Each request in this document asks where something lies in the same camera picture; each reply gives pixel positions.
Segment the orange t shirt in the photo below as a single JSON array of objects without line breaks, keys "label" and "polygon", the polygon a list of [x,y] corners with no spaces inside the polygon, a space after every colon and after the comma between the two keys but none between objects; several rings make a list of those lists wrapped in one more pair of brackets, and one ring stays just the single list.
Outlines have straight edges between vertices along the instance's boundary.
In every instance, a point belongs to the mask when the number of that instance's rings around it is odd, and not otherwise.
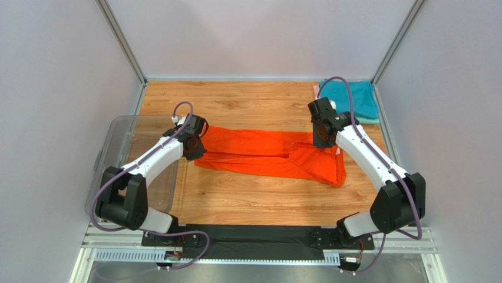
[{"label": "orange t shirt", "polygon": [[207,152],[195,160],[198,167],[314,180],[332,187],[345,183],[343,151],[338,146],[314,147],[312,133],[211,127],[202,142]]}]

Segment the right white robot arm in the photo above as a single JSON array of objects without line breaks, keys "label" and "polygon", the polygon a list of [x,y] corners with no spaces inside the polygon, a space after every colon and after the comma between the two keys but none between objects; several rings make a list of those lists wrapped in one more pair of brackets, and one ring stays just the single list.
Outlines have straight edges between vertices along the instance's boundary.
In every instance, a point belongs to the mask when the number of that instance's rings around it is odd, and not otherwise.
[{"label": "right white robot arm", "polygon": [[366,134],[359,121],[346,111],[339,113],[326,97],[308,104],[313,145],[338,147],[349,154],[369,177],[376,190],[371,207],[337,221],[335,241],[344,248],[373,232],[389,234],[425,215],[426,181],[394,163]]}]

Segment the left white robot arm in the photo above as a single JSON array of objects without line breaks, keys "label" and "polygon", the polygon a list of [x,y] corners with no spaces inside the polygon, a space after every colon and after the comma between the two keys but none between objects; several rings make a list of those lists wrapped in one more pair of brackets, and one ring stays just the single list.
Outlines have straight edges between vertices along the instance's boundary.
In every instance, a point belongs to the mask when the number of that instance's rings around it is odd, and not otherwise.
[{"label": "left white robot arm", "polygon": [[208,122],[197,115],[175,118],[175,127],[167,130],[158,142],[134,161],[105,169],[101,187],[93,198],[93,217],[117,225],[116,230],[129,229],[162,233],[169,231],[174,217],[148,204],[147,189],[165,169],[180,159],[203,157],[206,149],[202,136]]}]

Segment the mint folded t shirt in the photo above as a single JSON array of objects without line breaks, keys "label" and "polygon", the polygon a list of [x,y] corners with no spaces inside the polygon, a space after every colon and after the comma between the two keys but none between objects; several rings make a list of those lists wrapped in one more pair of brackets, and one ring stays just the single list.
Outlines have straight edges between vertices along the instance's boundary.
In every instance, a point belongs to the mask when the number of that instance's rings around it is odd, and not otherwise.
[{"label": "mint folded t shirt", "polygon": [[358,120],[359,124],[379,124],[380,119],[377,118],[367,118],[362,116],[355,116],[355,119]]}]

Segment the pink folded t shirt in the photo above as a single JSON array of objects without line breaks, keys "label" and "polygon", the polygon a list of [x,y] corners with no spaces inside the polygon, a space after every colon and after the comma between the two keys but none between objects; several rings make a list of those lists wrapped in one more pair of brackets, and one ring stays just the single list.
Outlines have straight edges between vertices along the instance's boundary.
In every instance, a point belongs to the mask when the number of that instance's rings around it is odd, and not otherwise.
[{"label": "pink folded t shirt", "polygon": [[320,90],[320,88],[319,88],[319,86],[318,86],[318,85],[314,85],[314,86],[313,86],[313,92],[314,92],[314,95],[315,95],[315,99],[318,99],[318,98],[319,98],[319,96],[320,96],[320,94],[319,94],[319,90]]}]

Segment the teal folded t shirt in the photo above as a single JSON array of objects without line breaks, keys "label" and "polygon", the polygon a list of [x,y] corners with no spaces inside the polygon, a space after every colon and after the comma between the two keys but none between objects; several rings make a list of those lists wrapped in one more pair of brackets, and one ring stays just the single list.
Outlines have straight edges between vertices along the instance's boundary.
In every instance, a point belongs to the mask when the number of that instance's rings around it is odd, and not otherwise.
[{"label": "teal folded t shirt", "polygon": [[[333,80],[326,83],[323,80],[319,83],[320,97],[326,97],[333,101],[338,112],[350,111],[348,90],[344,82]],[[354,81],[348,83],[352,93],[352,102],[356,118],[377,119],[379,108],[374,95],[375,86],[370,81]]]}]

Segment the aluminium frame rail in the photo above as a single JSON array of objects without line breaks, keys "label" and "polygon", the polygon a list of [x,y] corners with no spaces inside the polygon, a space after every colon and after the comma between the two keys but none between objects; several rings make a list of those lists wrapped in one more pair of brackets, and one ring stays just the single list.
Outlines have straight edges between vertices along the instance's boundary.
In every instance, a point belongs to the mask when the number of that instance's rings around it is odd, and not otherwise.
[{"label": "aluminium frame rail", "polygon": [[177,225],[168,236],[141,230],[117,231],[110,223],[90,225],[71,275],[85,282],[91,266],[103,262],[149,262],[157,268],[174,264],[285,264],[337,266],[356,275],[362,257],[375,255],[373,269],[384,255],[418,254],[429,282],[446,276],[432,233],[422,229],[419,240],[411,228],[387,235],[366,233],[344,239],[334,226]]}]

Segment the right aluminium corner post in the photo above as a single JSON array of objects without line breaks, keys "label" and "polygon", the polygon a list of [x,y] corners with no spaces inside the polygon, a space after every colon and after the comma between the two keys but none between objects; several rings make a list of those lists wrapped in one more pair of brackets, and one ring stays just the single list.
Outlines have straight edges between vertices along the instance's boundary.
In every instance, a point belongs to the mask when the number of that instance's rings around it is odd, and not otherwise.
[{"label": "right aluminium corner post", "polygon": [[410,10],[407,13],[407,16],[403,20],[398,32],[395,34],[394,39],[391,42],[391,45],[387,49],[382,61],[380,62],[374,76],[371,79],[371,82],[374,85],[378,85],[382,80],[386,70],[388,69],[391,61],[395,57],[395,54],[398,52],[398,49],[404,42],[404,39],[408,35],[411,30],[414,22],[419,17],[420,12],[422,11],[424,5],[427,3],[427,0],[415,0]]}]

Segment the aluminium corner post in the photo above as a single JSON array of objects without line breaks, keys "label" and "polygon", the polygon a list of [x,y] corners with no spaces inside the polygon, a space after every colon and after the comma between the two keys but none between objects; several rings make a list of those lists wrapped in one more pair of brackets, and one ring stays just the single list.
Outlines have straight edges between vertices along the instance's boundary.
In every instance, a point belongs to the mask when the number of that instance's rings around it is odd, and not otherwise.
[{"label": "aluminium corner post", "polygon": [[427,0],[415,0],[410,10],[407,13],[407,16],[403,20],[398,32],[395,34],[394,39],[391,42],[391,45],[387,49],[382,61],[380,62],[374,76],[371,79],[371,82],[374,85],[378,85],[382,80],[386,70],[388,69],[391,61],[395,57],[395,54],[398,52],[398,49],[404,42],[404,39],[408,35],[411,30],[414,22],[419,17],[420,12],[422,11],[424,5],[427,3]]},{"label": "aluminium corner post", "polygon": [[142,86],[145,86],[148,83],[148,79],[146,79],[146,76],[144,75],[139,62],[137,61],[137,58],[126,39],[126,36],[124,35],[109,2],[107,0],[96,0],[95,2],[98,5],[126,60],[128,61],[135,77]]}]

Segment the left aluminium corner post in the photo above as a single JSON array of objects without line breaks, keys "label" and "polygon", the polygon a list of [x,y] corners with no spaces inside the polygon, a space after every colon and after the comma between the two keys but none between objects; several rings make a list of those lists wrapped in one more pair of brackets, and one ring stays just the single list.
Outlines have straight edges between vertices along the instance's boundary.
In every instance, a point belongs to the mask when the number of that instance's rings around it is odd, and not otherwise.
[{"label": "left aluminium corner post", "polygon": [[126,36],[124,35],[109,2],[107,0],[96,0],[95,2],[98,5],[126,60],[128,61],[135,77],[142,86],[145,86],[148,83],[148,79],[146,79],[146,76],[144,75],[139,62],[137,61],[137,58],[126,39]]}]

